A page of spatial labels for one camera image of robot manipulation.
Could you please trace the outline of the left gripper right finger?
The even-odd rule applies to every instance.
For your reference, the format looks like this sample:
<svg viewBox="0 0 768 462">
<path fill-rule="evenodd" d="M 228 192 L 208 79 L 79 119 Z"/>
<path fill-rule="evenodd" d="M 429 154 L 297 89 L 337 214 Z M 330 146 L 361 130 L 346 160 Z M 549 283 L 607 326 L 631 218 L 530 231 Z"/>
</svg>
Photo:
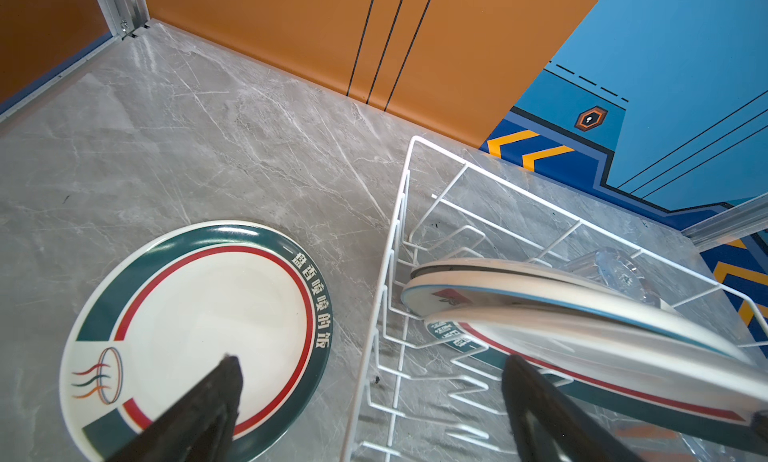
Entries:
<svg viewBox="0 0 768 462">
<path fill-rule="evenodd" d="M 505 361 L 501 391 L 522 461 L 640 459 L 518 355 Z"/>
</svg>

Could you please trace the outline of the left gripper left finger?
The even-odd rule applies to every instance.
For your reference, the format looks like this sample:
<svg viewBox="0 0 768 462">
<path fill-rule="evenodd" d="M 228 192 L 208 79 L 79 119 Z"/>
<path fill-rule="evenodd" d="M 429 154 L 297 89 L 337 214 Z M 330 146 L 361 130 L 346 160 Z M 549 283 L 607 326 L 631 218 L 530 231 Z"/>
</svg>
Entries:
<svg viewBox="0 0 768 462">
<path fill-rule="evenodd" d="M 228 355 L 112 461 L 224 461 L 232 445 L 243 387 L 239 359 Z"/>
</svg>

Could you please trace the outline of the green red rimmed plate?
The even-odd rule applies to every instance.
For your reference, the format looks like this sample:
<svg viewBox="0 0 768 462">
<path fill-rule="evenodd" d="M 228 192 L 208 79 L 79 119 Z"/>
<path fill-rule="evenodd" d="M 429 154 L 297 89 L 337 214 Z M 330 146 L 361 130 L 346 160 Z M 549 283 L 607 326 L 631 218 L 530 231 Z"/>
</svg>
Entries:
<svg viewBox="0 0 768 462">
<path fill-rule="evenodd" d="M 78 315 L 59 372 L 65 425 L 104 461 L 234 356 L 243 387 L 228 457 L 252 461 L 312 398 L 332 323 L 320 267 L 289 236 L 235 220 L 174 230 L 117 265 Z"/>
</svg>

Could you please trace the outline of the white wire dish rack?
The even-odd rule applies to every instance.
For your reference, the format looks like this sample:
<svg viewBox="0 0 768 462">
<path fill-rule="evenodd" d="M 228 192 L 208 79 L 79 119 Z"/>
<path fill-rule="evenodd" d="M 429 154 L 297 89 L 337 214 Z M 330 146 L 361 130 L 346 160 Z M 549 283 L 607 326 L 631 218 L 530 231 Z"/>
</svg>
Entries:
<svg viewBox="0 0 768 462">
<path fill-rule="evenodd" d="M 343 460 L 515 459 L 511 355 L 648 461 L 766 459 L 766 343 L 737 268 L 459 147 L 412 136 L 397 155 Z"/>
</svg>

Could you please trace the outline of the watermelon pattern plate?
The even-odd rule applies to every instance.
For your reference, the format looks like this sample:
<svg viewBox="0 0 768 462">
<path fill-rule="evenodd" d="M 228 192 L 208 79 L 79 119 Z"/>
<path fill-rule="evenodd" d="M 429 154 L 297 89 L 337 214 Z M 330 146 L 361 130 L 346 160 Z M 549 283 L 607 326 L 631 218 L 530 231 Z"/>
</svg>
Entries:
<svg viewBox="0 0 768 462">
<path fill-rule="evenodd" d="M 637 302 L 596 282 L 539 264 L 488 258 L 428 262 L 411 270 L 400 300 L 421 317 L 453 308 L 527 303 L 571 310 L 753 363 L 734 343 L 672 309 Z"/>
</svg>

